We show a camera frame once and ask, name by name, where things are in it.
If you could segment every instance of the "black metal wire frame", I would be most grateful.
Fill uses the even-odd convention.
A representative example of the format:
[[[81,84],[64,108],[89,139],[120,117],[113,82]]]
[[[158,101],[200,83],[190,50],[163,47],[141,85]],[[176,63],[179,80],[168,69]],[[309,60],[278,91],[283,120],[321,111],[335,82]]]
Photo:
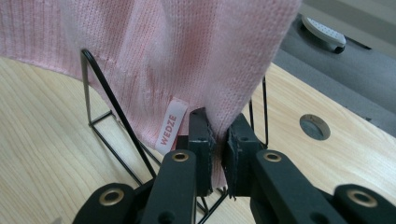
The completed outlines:
[[[268,148],[268,106],[267,106],[267,87],[265,77],[262,79],[262,104],[264,109],[264,130],[265,130],[265,143],[262,142],[264,148]],[[254,116],[253,116],[253,102],[250,99],[248,102],[248,113],[250,118],[250,127],[254,131]]]
[[[95,124],[99,123],[100,121],[113,116],[113,112],[110,110],[106,112],[105,114],[99,116],[97,119],[92,120],[92,115],[91,115],[91,101],[90,101],[90,92],[89,92],[89,85],[88,85],[88,64],[91,66],[93,72],[96,74],[96,77],[98,78],[99,82],[102,85],[102,88],[104,89],[108,99],[110,100],[110,103],[113,105],[114,109],[116,110],[117,114],[119,115],[120,121],[125,128],[126,132],[129,134],[131,139],[134,142],[134,146],[136,147],[137,151],[139,152],[143,162],[147,166],[151,176],[154,178],[156,176],[156,173],[154,172],[154,169],[151,166],[151,163],[149,162],[149,159],[147,158],[147,153],[156,164],[159,166],[161,165],[161,162],[137,139],[136,135],[134,134],[134,131],[132,127],[130,126],[128,120],[126,119],[120,104],[118,103],[116,97],[114,96],[113,91],[110,89],[105,76],[103,75],[102,70],[100,69],[99,65],[97,64],[96,60],[92,56],[92,54],[87,50],[87,49],[82,49],[80,53],[80,60],[81,60],[81,70],[82,70],[82,81],[84,85],[84,93],[85,93],[85,103],[87,107],[87,116],[88,116],[88,125],[94,130],[94,132],[99,136],[99,138],[102,140],[102,142],[106,145],[106,147],[111,151],[113,156],[120,162],[122,167],[127,171],[127,173],[136,181],[136,183],[141,186],[143,185],[143,182],[140,180],[140,178],[134,173],[132,169],[129,168],[129,166],[123,161],[123,159],[118,155],[117,151],[114,150],[114,148],[107,142],[107,140],[103,137],[103,135],[99,132],[98,129],[96,129]],[[219,207],[219,205],[224,201],[224,199],[227,197],[227,189],[218,189],[218,192],[220,193],[219,199],[213,204],[213,206],[210,207],[210,209],[207,206],[206,200],[204,197],[201,197],[203,205],[197,202],[197,206],[199,209],[201,209],[204,212],[204,216],[201,218],[201,220],[198,222],[199,224],[203,224],[207,221],[207,219],[214,213],[214,211]]]

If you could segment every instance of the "knit fabric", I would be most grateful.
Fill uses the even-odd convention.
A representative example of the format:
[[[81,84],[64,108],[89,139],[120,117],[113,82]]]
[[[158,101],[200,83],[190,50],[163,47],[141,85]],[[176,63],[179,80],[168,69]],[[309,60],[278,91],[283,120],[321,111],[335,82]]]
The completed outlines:
[[[81,79],[89,49],[138,138],[154,147],[173,97],[206,107],[219,142],[262,79],[300,0],[2,0],[0,54]],[[98,82],[92,85],[106,100]],[[215,153],[213,186],[224,184]]]

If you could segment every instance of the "wooden surface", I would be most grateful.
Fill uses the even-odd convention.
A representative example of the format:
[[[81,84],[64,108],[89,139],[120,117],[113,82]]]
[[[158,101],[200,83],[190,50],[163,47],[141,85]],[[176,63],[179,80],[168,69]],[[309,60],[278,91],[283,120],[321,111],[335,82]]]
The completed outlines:
[[[275,65],[267,72],[267,87],[270,148],[287,154],[320,189],[332,193],[337,185],[354,183],[396,203],[395,138]],[[260,88],[254,107],[262,139]],[[94,91],[92,109],[94,117],[108,110]],[[299,125],[304,114],[324,119],[330,138],[308,137]],[[0,223],[71,223],[103,185],[136,187],[87,123],[81,82],[0,58]],[[110,118],[98,128],[149,180],[120,125]],[[226,199],[207,223],[253,223],[248,199]]]

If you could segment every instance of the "circular hole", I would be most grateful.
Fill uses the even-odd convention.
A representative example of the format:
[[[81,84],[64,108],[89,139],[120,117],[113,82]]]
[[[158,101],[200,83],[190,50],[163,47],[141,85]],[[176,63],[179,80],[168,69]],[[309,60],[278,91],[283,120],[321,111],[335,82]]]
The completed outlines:
[[[111,206],[119,203],[124,196],[122,189],[108,189],[99,198],[99,203],[103,206]]]
[[[189,155],[186,153],[179,152],[172,157],[174,161],[186,161],[189,158]]]
[[[318,223],[318,224],[328,224],[328,223],[330,223],[329,219],[327,219],[321,213],[312,213],[310,217],[315,223]]]
[[[350,189],[346,192],[346,195],[352,202],[364,207],[376,207],[378,205],[373,196],[358,189]]]
[[[300,118],[300,127],[306,135],[316,140],[326,140],[330,137],[330,128],[327,123],[318,116],[306,114]]]
[[[120,195],[117,192],[110,192],[105,196],[106,201],[114,201],[116,200]]]
[[[169,224],[175,220],[175,214],[173,212],[165,211],[160,213],[158,216],[158,222],[161,224]]]
[[[268,160],[268,161],[274,161],[274,162],[278,162],[278,161],[281,161],[281,160],[282,160],[282,158],[281,158],[279,155],[277,155],[277,154],[275,154],[275,153],[273,153],[273,152],[267,152],[267,153],[265,153],[265,154],[264,154],[264,158],[265,158],[266,160]]]

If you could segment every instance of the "clothing label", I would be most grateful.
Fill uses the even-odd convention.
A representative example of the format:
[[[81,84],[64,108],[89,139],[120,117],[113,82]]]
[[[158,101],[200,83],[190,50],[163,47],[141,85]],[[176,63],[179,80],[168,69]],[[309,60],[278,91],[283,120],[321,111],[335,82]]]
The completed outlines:
[[[186,102],[175,97],[169,103],[165,117],[163,118],[163,126],[155,144],[155,149],[161,154],[165,155],[172,149],[181,121],[188,107]]]

